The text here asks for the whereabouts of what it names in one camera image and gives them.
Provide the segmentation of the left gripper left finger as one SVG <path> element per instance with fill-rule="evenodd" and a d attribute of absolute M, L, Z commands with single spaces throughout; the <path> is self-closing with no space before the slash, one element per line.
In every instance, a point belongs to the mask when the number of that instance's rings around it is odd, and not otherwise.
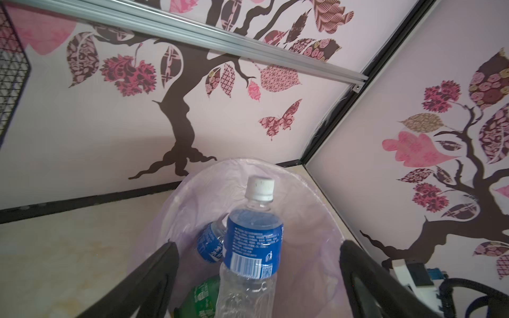
<path fill-rule="evenodd" d="M 164 317 L 179 266 L 176 243 L 167 242 L 80 317 Z"/>

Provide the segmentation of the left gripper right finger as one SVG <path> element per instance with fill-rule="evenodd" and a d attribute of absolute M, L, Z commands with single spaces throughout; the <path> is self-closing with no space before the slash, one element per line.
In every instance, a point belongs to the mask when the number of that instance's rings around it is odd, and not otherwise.
<path fill-rule="evenodd" d="M 343 242 L 339 266 L 354 317 L 439 316 L 355 242 Z"/>

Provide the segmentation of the green bottle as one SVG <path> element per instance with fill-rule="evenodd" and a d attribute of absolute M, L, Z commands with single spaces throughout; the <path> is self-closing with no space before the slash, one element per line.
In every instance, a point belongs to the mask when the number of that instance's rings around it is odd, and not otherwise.
<path fill-rule="evenodd" d="M 173 311 L 174 318 L 214 318 L 220 290 L 220 276 L 214 276 L 196 286 L 184 303 Z"/>

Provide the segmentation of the pepsi label bottle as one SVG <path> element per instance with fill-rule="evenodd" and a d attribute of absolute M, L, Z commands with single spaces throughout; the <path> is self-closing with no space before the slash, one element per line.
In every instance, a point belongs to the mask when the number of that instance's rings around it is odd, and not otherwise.
<path fill-rule="evenodd" d="M 217 221 L 209 223 L 198 237 L 197 252 L 206 262 L 216 263 L 223 257 L 227 217 L 228 214 L 225 214 Z"/>

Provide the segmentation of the clear bottle blue label white cap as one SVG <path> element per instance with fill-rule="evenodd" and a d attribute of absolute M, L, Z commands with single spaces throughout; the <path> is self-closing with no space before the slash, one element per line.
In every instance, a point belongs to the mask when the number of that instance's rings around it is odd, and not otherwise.
<path fill-rule="evenodd" d="M 250 176 L 227 218 L 216 317 L 271 317 L 284 225 L 271 210 L 275 181 Z"/>

